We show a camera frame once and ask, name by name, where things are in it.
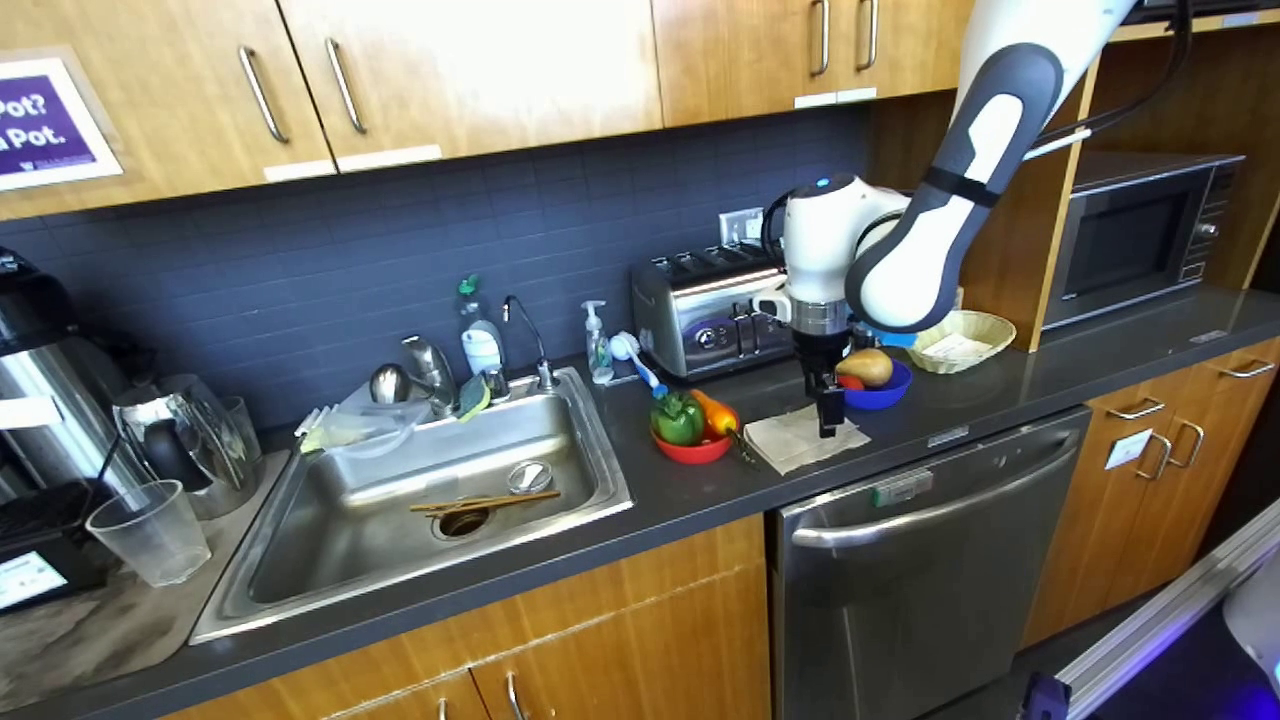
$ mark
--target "stainless steel sink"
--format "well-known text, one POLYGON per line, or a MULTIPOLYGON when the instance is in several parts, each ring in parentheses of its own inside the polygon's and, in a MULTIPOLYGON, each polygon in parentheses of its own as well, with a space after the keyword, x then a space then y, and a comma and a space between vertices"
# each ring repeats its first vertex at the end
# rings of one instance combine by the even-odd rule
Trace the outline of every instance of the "stainless steel sink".
POLYGON ((193 643, 266 626, 477 557, 634 509, 594 390, 572 366, 551 390, 472 421, 292 457, 193 643), (551 500, 429 516, 417 504, 545 491, 551 500))

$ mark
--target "dark backsplash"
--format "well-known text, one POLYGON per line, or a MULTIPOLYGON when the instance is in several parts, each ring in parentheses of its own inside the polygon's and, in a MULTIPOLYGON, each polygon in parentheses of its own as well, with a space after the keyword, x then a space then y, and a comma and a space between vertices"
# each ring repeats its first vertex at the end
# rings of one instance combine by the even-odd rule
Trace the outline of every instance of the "dark backsplash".
MULTIPOLYGON (((719 206, 866 170, 866 106, 619 136, 307 178, 170 205, 0 223, 0 244, 57 277, 75 312, 250 397, 261 429, 335 403, 424 333, 462 358, 455 277, 516 293, 548 354, 583 347, 582 298, 629 328, 629 262, 715 244, 719 206)), ((514 363, 530 366, 516 333, 514 363)))

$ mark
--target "dishwasher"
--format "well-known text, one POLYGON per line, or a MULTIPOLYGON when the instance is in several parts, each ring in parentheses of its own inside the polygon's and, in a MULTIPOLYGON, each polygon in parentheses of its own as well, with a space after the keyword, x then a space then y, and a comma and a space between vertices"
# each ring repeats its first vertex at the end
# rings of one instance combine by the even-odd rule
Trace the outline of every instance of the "dishwasher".
POLYGON ((779 720, 913 720, 1013 668, 1090 407, 774 518, 779 720))

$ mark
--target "green pepper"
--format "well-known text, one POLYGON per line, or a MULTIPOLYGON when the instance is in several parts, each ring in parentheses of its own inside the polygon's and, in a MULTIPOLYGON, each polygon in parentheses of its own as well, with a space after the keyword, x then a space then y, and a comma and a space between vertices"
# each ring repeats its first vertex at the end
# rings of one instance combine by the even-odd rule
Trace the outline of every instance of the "green pepper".
POLYGON ((662 397, 649 421, 651 421, 651 433, 667 442, 703 439, 703 410, 684 390, 662 397))

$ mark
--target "cup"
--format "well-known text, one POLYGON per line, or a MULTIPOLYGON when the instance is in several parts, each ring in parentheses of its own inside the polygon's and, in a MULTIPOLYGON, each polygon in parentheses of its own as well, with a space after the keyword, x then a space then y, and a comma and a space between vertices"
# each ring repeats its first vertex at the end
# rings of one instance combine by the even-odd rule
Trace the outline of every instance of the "cup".
POLYGON ((171 589, 213 557, 181 481, 144 485, 144 509, 119 496, 99 504, 83 529, 111 546, 144 584, 171 589))

